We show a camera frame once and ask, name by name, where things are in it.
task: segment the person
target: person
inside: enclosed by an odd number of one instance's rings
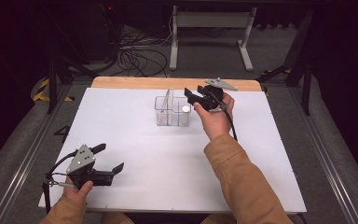
[[[233,118],[234,99],[224,93],[223,102]],[[194,108],[210,139],[204,153],[220,181],[232,212],[229,215],[212,214],[202,224],[292,223],[263,173],[251,163],[242,146],[229,134],[231,126],[226,114],[208,112],[198,103],[194,104]],[[82,223],[86,196],[91,189],[92,182],[86,183],[81,190],[64,189],[62,197],[41,223]],[[124,224],[132,221],[122,213],[106,213],[103,223]]]

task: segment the brown sleeve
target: brown sleeve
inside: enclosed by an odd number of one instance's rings
[[[204,152],[238,223],[292,223],[263,173],[229,134],[217,137]]]
[[[51,208],[48,215],[40,222],[41,224],[79,224],[83,223],[86,212],[85,204],[78,204],[64,195]]]

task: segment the person's left hand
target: person's left hand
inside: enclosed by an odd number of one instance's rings
[[[66,177],[65,183],[72,185],[74,184],[69,176]],[[92,190],[92,186],[93,183],[89,180],[83,185],[83,187],[81,187],[81,189],[63,188],[63,195],[75,203],[86,204],[86,197]]]

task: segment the white tabletop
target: white tabletop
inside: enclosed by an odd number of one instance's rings
[[[154,100],[167,90],[88,88],[57,159],[80,148],[106,143],[94,169],[110,171],[125,162],[111,187],[94,187],[91,211],[228,212],[220,184],[203,149],[209,139],[196,112],[189,127],[156,124]],[[231,91],[234,125],[247,151],[281,200],[287,213],[306,212],[295,175],[262,91]],[[175,96],[183,96],[176,90]],[[56,169],[65,173],[70,160]],[[64,181],[64,176],[55,180]],[[50,188],[51,204],[62,195]],[[44,207],[42,195],[39,206]]]

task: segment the white metal stand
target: white metal stand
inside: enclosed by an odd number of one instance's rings
[[[247,71],[253,71],[253,66],[249,58],[246,44],[252,30],[255,19],[256,7],[250,12],[184,12],[178,11],[177,6],[173,6],[172,13],[172,47],[170,69],[175,70],[178,56],[178,27],[230,27],[245,28],[242,40],[238,40],[243,63]]]

